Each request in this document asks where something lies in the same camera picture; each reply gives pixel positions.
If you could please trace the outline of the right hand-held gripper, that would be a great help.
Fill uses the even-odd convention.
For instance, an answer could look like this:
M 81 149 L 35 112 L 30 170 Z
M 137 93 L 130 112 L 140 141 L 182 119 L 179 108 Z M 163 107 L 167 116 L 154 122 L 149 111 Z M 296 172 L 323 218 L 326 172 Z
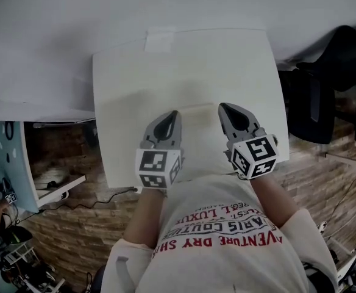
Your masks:
M 279 157 L 277 138 L 260 127 L 254 114 L 232 103 L 221 103 L 219 120 L 228 138 L 225 154 L 242 179 L 271 173 Z

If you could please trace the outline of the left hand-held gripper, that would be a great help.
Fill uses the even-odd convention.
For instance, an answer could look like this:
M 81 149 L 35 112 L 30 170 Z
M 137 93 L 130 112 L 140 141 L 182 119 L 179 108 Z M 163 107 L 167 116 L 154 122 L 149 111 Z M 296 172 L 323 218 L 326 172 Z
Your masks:
M 168 190 L 183 164 L 182 117 L 173 110 L 152 121 L 136 150 L 135 173 L 144 188 Z

